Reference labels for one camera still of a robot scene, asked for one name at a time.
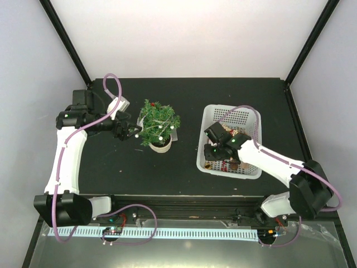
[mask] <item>artificial christmas tree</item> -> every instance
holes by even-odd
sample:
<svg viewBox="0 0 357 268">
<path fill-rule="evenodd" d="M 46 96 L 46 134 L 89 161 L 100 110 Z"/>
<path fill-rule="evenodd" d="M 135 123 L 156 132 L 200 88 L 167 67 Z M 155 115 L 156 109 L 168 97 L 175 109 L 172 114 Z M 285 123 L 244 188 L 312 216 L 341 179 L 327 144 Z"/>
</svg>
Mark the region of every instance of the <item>artificial christmas tree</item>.
<svg viewBox="0 0 357 268">
<path fill-rule="evenodd" d="M 180 117 L 171 106 L 146 99 L 140 111 L 139 125 L 143 128 L 139 133 L 142 145 L 150 146 L 156 152 L 167 152 L 171 147 L 171 133 L 180 126 Z"/>
</svg>

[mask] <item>green foliage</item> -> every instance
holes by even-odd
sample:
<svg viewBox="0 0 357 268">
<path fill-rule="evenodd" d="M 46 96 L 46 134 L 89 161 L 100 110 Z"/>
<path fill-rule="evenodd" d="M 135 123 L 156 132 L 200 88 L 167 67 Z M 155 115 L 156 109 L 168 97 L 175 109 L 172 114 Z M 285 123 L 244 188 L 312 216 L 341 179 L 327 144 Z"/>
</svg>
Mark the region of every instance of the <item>green foliage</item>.
<svg viewBox="0 0 357 268">
<path fill-rule="evenodd" d="M 162 106 L 160 103 L 150 103 L 148 99 L 145 100 L 145 105 L 141 109 L 139 119 L 143 117 L 143 131 L 139 133 L 142 137 L 144 146 L 148 146 L 150 143 L 156 143 L 163 145 L 167 139 L 170 138 L 172 129 L 180 127 L 180 117 L 175 115 L 175 111 L 171 106 Z"/>
</svg>

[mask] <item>black pole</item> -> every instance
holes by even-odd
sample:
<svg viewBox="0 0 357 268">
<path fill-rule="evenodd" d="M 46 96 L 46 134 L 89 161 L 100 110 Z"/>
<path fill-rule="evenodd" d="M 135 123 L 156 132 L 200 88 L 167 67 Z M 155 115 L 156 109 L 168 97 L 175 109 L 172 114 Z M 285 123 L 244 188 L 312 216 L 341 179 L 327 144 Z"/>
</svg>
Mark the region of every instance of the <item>black pole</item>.
<svg viewBox="0 0 357 268">
<path fill-rule="evenodd" d="M 57 34 L 60 36 L 63 44 L 65 45 L 69 55 L 71 56 L 74 64 L 76 65 L 85 84 L 88 86 L 89 84 L 91 84 L 89 75 L 88 75 L 87 71 L 85 70 L 84 65 L 83 65 L 82 61 L 80 60 L 80 58 L 77 54 L 77 51 L 75 50 L 71 40 L 69 39 L 69 36 L 68 36 L 65 28 L 63 27 L 62 22 L 61 22 L 60 18 L 58 17 L 51 1 L 50 0 L 40 0 L 40 3 L 42 4 L 48 17 L 50 18 L 52 25 L 56 29 Z"/>
<path fill-rule="evenodd" d="M 312 49 L 313 45 L 315 44 L 317 38 L 319 37 L 320 33 L 322 32 L 322 29 L 324 29 L 327 21 L 329 20 L 331 14 L 333 13 L 335 7 L 339 3 L 340 0 L 329 0 L 322 11 L 319 19 L 317 20 L 315 26 L 313 27 L 310 36 L 306 40 L 299 56 L 297 57 L 293 67 L 290 70 L 290 73 L 288 77 L 286 78 L 285 82 L 288 85 L 291 85 L 293 82 L 295 76 L 299 72 L 303 62 L 305 61 L 306 57 L 308 56 L 308 53 Z"/>
</svg>

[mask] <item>plastic basket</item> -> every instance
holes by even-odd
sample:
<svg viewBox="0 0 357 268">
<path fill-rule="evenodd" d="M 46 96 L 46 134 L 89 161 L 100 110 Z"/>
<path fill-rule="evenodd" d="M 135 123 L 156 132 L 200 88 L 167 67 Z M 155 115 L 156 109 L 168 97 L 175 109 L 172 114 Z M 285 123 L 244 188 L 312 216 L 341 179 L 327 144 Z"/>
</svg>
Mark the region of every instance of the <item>plastic basket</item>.
<svg viewBox="0 0 357 268">
<path fill-rule="evenodd" d="M 230 168 L 230 161 L 209 161 L 205 160 L 204 155 L 204 146 L 208 143 L 208 138 L 205 135 L 204 131 L 211 126 L 213 123 L 217 122 L 222 118 L 226 112 L 233 109 L 234 106 L 227 105 L 208 105 L 206 106 L 203 112 L 203 119 L 201 125 L 200 141 L 199 147 L 197 150 L 197 167 L 202 172 L 210 173 L 218 176 L 226 176 L 237 179 L 258 179 L 262 174 L 262 170 L 253 166 L 248 165 L 247 168 L 242 168 L 238 166 L 237 170 L 232 170 Z M 260 113 L 259 115 L 259 129 L 258 129 L 258 142 L 262 144 L 262 124 Z M 239 108 L 229 115 L 227 115 L 222 121 L 222 124 L 225 124 L 233 130 L 238 130 L 239 132 L 246 133 L 250 137 L 253 137 L 256 123 L 255 114 L 252 110 L 247 108 Z M 206 169 L 205 164 L 209 163 L 211 169 Z"/>
</svg>

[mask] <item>black table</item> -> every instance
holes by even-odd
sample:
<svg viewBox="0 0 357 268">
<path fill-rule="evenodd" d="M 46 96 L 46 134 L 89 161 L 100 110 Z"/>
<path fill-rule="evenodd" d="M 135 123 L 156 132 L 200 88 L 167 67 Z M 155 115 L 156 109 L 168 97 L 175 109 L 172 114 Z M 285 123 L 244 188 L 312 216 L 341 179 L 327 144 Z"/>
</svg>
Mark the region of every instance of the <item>black table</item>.
<svg viewBox="0 0 357 268">
<path fill-rule="evenodd" d="M 287 188 L 266 173 L 257 180 L 233 179 L 200 172 L 197 146 L 204 108 L 209 104 L 248 104 L 262 116 L 263 145 L 303 160 L 284 83 L 278 78 L 121 79 L 127 109 L 136 122 L 144 99 L 173 106 L 181 116 L 178 141 L 165 154 L 141 146 L 141 139 L 114 139 L 109 132 L 88 137 L 81 158 L 81 194 L 264 196 Z M 114 79 L 108 88 L 117 94 Z M 110 98 L 102 79 L 92 86 L 95 109 L 104 112 Z"/>
</svg>

